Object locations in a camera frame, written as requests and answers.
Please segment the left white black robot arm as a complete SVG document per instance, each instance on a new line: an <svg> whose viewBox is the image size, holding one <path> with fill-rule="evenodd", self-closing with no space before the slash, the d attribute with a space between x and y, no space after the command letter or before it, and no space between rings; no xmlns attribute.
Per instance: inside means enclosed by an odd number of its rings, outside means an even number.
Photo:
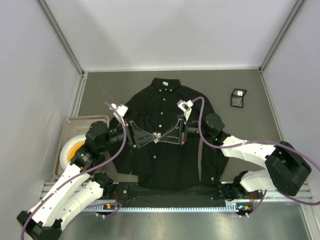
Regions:
<svg viewBox="0 0 320 240"><path fill-rule="evenodd" d="M131 120L121 121L120 126L120 130L109 130L103 121L90 125L83 145L75 151L58 181L34 207L18 214L21 239L25 235L34 240L59 239L78 214L112 188L113 181L105 173L95 172L107 163L105 152L117 143L121 148L126 143L138 148L157 138Z"/></svg>

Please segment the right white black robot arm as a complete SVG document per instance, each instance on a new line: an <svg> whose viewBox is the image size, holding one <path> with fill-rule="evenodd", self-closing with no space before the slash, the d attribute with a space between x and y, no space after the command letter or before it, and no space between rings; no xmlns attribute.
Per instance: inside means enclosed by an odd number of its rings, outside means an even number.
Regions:
<svg viewBox="0 0 320 240"><path fill-rule="evenodd" d="M178 116L176 124L157 137L158 142L183 145L189 134L208 137L205 144L216 149L219 155L236 158L262 169L244 171L233 184L246 192L277 190L294 197L312 172L310 165L287 142L256 143L242 140L224 132L225 125L216 113L208 114L203 121L187 122Z"/></svg>

